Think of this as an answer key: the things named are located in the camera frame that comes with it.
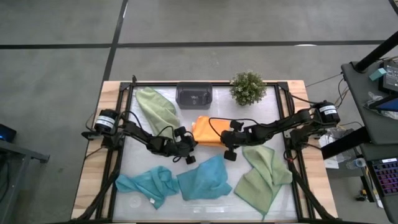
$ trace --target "desk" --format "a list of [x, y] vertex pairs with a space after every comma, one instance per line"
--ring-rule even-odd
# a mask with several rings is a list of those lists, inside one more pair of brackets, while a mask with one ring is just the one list
[[[289, 80], [289, 90], [293, 95], [298, 97], [308, 99], [307, 92], [305, 90], [304, 82], [301, 80]], [[115, 108], [116, 101], [118, 97], [120, 82], [104, 82], [99, 97], [97, 114], [106, 108]], [[287, 113], [287, 105], [284, 103], [284, 111]], [[308, 108], [308, 103], [294, 99], [295, 110], [301, 110]], [[124, 109], [125, 101], [122, 103], [122, 110]], [[316, 140], [312, 139], [310, 141], [312, 144], [318, 144]], [[90, 141], [87, 148], [87, 154], [93, 152], [100, 147], [101, 140]], [[101, 180], [103, 176], [104, 164], [106, 159], [106, 149], [98, 151], [93, 154], [90, 159], [85, 161], [82, 168], [82, 173], [80, 177], [80, 183], [78, 186], [78, 191], [75, 198], [75, 204], [73, 206], [72, 218], [79, 217], [87, 208], [87, 206], [92, 202], [98, 193]], [[333, 196], [331, 194], [331, 189], [329, 185], [328, 176], [326, 174], [325, 165], [323, 163], [322, 154], [318, 149], [308, 147], [303, 150], [303, 158], [305, 161], [305, 168], [307, 171], [307, 177], [309, 181], [309, 186], [312, 192], [315, 194], [316, 198], [320, 203], [328, 210], [328, 212], [337, 217], [337, 212], [335, 208], [335, 203]], [[110, 190], [105, 197], [105, 204], [103, 207], [103, 216], [107, 215], [108, 203]], [[308, 216], [308, 211], [306, 211], [305, 198], [303, 193], [300, 192], [300, 201], [302, 204], [303, 212]]]

